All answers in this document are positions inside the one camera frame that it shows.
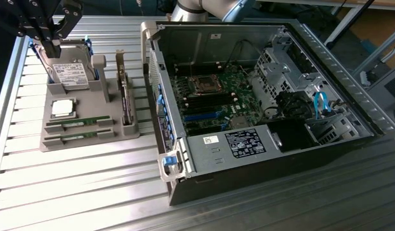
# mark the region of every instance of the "aluminum work table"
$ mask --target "aluminum work table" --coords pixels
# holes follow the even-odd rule
[[[70,35],[90,36],[107,77],[125,50],[142,134],[68,150],[38,149],[47,74],[16,39],[0,93],[0,230],[395,230],[394,132],[321,168],[169,206],[142,77],[145,20],[165,18],[86,16]]]

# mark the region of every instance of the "warning label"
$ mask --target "warning label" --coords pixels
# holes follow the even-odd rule
[[[63,86],[87,84],[83,64],[54,64],[52,66]]]
[[[225,136],[236,158],[266,152],[256,129],[232,132]]]

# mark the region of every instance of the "blue cable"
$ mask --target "blue cable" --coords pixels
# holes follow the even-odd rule
[[[329,105],[328,105],[328,97],[327,97],[327,94],[323,92],[323,91],[319,91],[316,92],[315,94],[315,101],[313,101],[313,104],[315,104],[315,113],[316,113],[316,119],[319,119],[319,96],[321,95],[321,97],[324,98],[324,105],[323,105],[323,109],[327,109],[328,112],[332,111]]]

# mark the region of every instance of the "green circuit board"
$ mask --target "green circuit board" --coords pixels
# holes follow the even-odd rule
[[[242,70],[237,69],[236,66],[228,66],[225,72],[216,74],[216,76],[221,84],[222,91],[234,92],[237,101],[232,102],[230,104],[214,107],[216,112],[220,113],[218,118],[202,119],[197,121],[185,121],[186,108],[182,102],[185,96],[192,95],[189,81],[190,77],[177,77],[171,79],[173,91],[177,98],[186,133],[189,133],[190,130],[216,126],[222,126],[222,130],[232,130],[234,127],[230,120],[238,116],[244,116],[249,126],[254,126],[261,118],[258,101],[253,94],[250,83],[246,80]]]

